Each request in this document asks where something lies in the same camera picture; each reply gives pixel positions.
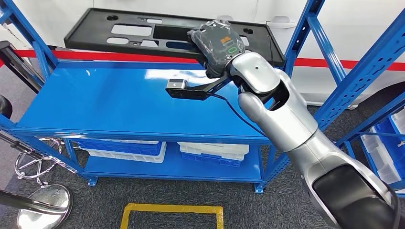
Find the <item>shelf foot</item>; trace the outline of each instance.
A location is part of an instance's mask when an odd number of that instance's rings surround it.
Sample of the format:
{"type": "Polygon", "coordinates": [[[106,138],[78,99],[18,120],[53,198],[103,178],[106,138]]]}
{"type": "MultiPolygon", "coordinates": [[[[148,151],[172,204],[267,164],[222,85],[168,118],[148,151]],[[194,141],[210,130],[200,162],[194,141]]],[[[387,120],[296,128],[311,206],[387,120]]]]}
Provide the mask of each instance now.
{"type": "Polygon", "coordinates": [[[263,194],[264,187],[260,185],[260,183],[255,183],[255,192],[259,194],[263,194]]]}
{"type": "Polygon", "coordinates": [[[94,187],[94,186],[96,186],[97,181],[98,181],[98,177],[90,177],[88,179],[87,185],[90,186],[90,187],[94,187]]]}

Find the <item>silver robotic arm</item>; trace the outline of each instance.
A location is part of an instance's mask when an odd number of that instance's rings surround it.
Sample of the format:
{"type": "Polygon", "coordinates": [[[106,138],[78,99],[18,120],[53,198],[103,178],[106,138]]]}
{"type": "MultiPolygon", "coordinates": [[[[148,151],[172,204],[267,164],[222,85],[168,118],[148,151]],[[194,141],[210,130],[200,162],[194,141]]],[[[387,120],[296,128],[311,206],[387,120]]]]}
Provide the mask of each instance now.
{"type": "Polygon", "coordinates": [[[405,228],[395,192],[318,129],[306,101],[285,72],[273,68],[260,54],[245,52],[239,35],[226,21],[209,21],[189,35],[207,57],[202,63],[207,77],[219,79],[195,87],[188,86],[186,80],[169,80],[166,91],[171,97],[225,99],[215,92],[233,81],[239,88],[241,110],[280,151],[286,152],[305,194],[331,226],[405,228]],[[268,101],[271,105],[267,109],[264,104],[268,101]],[[391,208],[391,195],[395,210],[391,208]]]}
{"type": "Polygon", "coordinates": [[[373,225],[392,228],[391,194],[386,185],[318,129],[305,100],[285,72],[274,69],[254,52],[236,57],[230,69],[232,76],[241,77],[246,82],[244,86],[249,87],[238,96],[240,108],[279,150],[287,153],[300,175],[305,194],[328,224],[342,228],[373,228],[373,225]],[[269,109],[259,99],[268,93],[278,94],[269,109]],[[379,209],[379,215],[373,219],[362,219],[367,208],[375,207],[368,203],[368,198],[378,200],[385,208],[379,209]],[[350,206],[358,201],[365,203],[353,214],[350,206]],[[382,215],[385,219],[376,219],[382,215]]]}

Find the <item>blue shelf rack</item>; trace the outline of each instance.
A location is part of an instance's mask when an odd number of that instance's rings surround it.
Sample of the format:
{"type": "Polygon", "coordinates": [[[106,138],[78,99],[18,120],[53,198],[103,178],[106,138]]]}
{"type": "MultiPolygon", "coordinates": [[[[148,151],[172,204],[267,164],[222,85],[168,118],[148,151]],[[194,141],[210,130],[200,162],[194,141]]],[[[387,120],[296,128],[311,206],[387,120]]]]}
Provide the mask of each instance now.
{"type": "MultiPolygon", "coordinates": [[[[201,66],[59,61],[13,1],[4,0],[4,3],[0,22],[10,20],[31,43],[46,83],[18,123],[0,115],[0,129],[38,152],[53,156],[61,166],[87,179],[89,185],[96,185],[99,177],[211,180],[253,183],[255,192],[262,193],[266,184],[289,164],[285,153],[275,159],[276,148],[271,146],[267,169],[264,170],[259,145],[271,143],[235,117],[223,101],[216,98],[204,102],[173,100],[166,94],[164,86],[167,79],[174,75],[172,70],[189,75],[190,81],[201,82],[202,78],[195,72],[203,71],[201,66]],[[39,141],[36,138],[39,136],[64,138],[68,157],[39,141]],[[169,143],[162,164],[91,156],[82,168],[77,162],[71,138],[169,143]],[[179,141],[249,144],[250,152],[240,167],[207,167],[182,160],[178,145],[174,143],[179,141]]],[[[283,67],[291,76],[299,51],[309,31],[312,31],[337,84],[332,95],[315,114],[322,130],[394,62],[405,47],[405,12],[402,11],[353,70],[345,74],[317,19],[323,3],[324,0],[307,1],[287,48],[283,67]]],[[[220,93],[237,107],[234,85],[227,85],[220,93]]],[[[342,139],[338,144],[347,146],[349,142],[342,139]]],[[[351,148],[348,151],[354,156],[351,148]]]]}

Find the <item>blue storage bin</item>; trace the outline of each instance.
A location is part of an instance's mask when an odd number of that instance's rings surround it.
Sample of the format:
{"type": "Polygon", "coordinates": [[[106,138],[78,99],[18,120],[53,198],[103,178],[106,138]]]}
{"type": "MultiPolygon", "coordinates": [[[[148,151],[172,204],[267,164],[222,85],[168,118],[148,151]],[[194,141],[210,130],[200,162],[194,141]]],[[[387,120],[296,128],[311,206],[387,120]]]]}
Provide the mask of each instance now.
{"type": "Polygon", "coordinates": [[[137,144],[137,143],[123,143],[123,142],[110,142],[95,139],[75,139],[75,142],[83,149],[106,150],[123,153],[133,153],[140,155],[158,156],[162,142],[157,144],[137,144]]]}
{"type": "MultiPolygon", "coordinates": [[[[396,133],[392,123],[388,119],[377,124],[375,126],[375,130],[378,133],[396,133]]],[[[401,177],[401,179],[405,179],[405,145],[398,147],[398,144],[401,142],[401,139],[399,137],[379,137],[383,142],[385,148],[387,149],[388,153],[390,154],[399,176],[401,177]]]]}
{"type": "Polygon", "coordinates": [[[223,166],[232,166],[232,167],[239,167],[241,161],[230,160],[230,159],[223,159],[221,156],[216,155],[209,155],[209,154],[189,154],[189,153],[182,153],[183,159],[192,160],[192,161],[209,161],[219,163],[223,166]]]}

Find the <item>yellow floor marking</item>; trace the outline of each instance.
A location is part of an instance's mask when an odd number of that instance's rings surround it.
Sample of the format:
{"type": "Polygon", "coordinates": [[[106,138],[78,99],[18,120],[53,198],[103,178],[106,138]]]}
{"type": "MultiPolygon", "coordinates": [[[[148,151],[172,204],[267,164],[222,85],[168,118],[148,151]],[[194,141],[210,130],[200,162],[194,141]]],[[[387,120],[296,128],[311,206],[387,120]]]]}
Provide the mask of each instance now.
{"type": "Polygon", "coordinates": [[[120,229],[127,229],[130,211],[153,212],[179,212],[179,213],[209,213],[216,214],[216,228],[224,229],[224,210],[222,207],[193,206],[193,205],[164,205],[164,204],[133,204],[129,203],[124,208],[120,229]]]}

